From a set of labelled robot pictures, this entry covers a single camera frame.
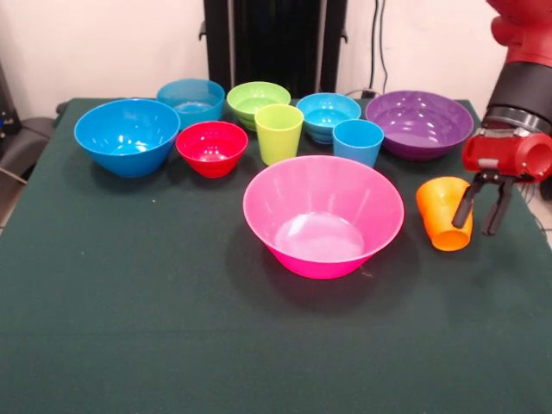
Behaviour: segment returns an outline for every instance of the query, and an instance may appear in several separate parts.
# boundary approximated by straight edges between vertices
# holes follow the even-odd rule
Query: blue bowl
[[[194,123],[219,121],[223,116],[224,89],[207,79],[181,79],[163,86],[157,100],[171,106],[180,116],[180,129]]]
[[[126,178],[157,170],[173,149],[179,115],[150,99],[122,99],[86,112],[75,139],[106,170]]]
[[[304,129],[321,144],[332,143],[332,131],[342,121],[359,119],[361,107],[350,97],[339,93],[314,93],[297,102],[303,112]]]

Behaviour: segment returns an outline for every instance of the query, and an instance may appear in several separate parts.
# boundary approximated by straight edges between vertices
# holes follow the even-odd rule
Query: orange cup
[[[466,247],[472,237],[474,211],[461,229],[452,225],[453,217],[469,183],[457,177],[440,177],[424,183],[416,193],[425,231],[434,248],[454,252]]]

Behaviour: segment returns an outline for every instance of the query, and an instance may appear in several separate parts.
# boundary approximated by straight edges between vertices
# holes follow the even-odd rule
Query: blue cup
[[[334,155],[373,167],[383,142],[383,129],[363,119],[349,119],[333,131]]]
[[[180,117],[180,130],[194,123],[219,121],[226,92],[208,79],[181,79],[163,86],[157,100],[171,106]]]

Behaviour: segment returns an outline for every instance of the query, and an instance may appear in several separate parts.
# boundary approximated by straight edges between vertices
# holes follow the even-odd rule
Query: plastic cup
[[[434,248],[454,252],[466,247],[472,237],[474,212],[461,229],[452,225],[458,204],[469,183],[457,177],[440,177],[424,183],[416,193],[417,207]]]
[[[373,122],[349,119],[333,131],[334,155],[373,167],[383,142],[383,130]]]
[[[255,113],[260,158],[272,164],[297,156],[303,113],[291,105],[275,103]]]

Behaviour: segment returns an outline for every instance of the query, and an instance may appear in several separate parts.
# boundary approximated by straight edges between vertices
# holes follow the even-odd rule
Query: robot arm
[[[487,1],[500,14],[492,34],[508,46],[508,54],[481,128],[463,149],[464,167],[476,174],[453,225],[463,227],[475,195],[492,183],[499,186],[499,198],[483,234],[494,235],[512,186],[552,175],[552,0]]]

